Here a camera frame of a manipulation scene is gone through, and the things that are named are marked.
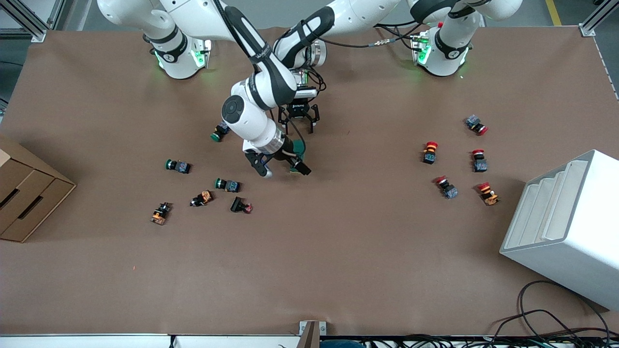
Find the black mount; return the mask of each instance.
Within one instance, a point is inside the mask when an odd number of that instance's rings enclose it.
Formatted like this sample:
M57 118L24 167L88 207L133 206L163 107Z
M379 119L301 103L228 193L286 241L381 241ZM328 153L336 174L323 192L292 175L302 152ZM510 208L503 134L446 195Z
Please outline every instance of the black mount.
M310 109L313 110L314 116L310 115ZM286 129L286 135L288 135L288 122L290 118L307 118L309 120L309 133L314 133L314 126L320 121L320 112L318 112L318 104L310 106L310 100L308 98L294 99L292 103L286 105L286 107L279 107L279 115L277 116L277 122L281 123Z

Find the brown tabletop surface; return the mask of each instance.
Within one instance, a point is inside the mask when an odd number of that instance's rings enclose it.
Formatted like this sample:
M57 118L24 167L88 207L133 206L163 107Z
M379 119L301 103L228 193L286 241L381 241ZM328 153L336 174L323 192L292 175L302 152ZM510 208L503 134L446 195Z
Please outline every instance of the brown tabletop surface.
M474 43L445 78L400 43L330 46L321 120L305 135L313 171L273 163L265 180L238 136L209 139L251 72L236 45L216 43L208 71L173 80L139 32L50 32L30 47L1 131L77 188L26 243L0 243L0 332L287 334L316 319L335 334L493 333L542 278L498 253L524 183L591 149L619 157L619 105L576 27L481 28ZM464 126L471 114L486 135ZM427 141L439 144L432 166L420 161ZM486 173L472 173L477 148ZM193 170L164 170L167 159ZM456 199L432 182L441 175ZM231 213L235 194L214 190L216 178L242 182L254 211ZM484 181L496 206L474 190ZM215 200L189 207L205 189ZM164 201L162 227L149 218ZM525 304L601 326L547 285ZM604 316L618 328L618 313Z

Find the yellow floor line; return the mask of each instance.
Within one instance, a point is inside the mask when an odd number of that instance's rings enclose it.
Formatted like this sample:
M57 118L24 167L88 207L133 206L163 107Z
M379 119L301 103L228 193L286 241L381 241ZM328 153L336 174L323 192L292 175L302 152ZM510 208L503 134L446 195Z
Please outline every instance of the yellow floor line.
M546 0L546 6L548 7L548 12L550 13L550 18L552 19L552 25L562 25L561 19L559 18L559 13L556 11L554 0Z

